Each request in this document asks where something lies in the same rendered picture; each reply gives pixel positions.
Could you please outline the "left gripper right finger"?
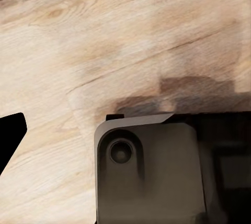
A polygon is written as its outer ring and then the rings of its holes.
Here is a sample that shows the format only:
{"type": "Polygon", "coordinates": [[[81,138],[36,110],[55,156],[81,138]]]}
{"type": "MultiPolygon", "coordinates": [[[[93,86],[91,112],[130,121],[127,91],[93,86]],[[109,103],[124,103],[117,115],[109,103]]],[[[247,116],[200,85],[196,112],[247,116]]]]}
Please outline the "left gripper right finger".
{"type": "Polygon", "coordinates": [[[235,121],[234,130],[251,154],[251,114],[240,112],[235,121]]]}

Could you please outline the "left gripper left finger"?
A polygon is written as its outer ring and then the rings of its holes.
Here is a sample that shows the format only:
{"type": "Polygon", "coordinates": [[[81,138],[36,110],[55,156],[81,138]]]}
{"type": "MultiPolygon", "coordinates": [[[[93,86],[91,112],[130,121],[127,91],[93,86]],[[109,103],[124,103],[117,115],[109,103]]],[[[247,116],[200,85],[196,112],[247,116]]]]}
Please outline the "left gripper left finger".
{"type": "Polygon", "coordinates": [[[22,112],[0,118],[0,174],[27,133],[22,112]]]}

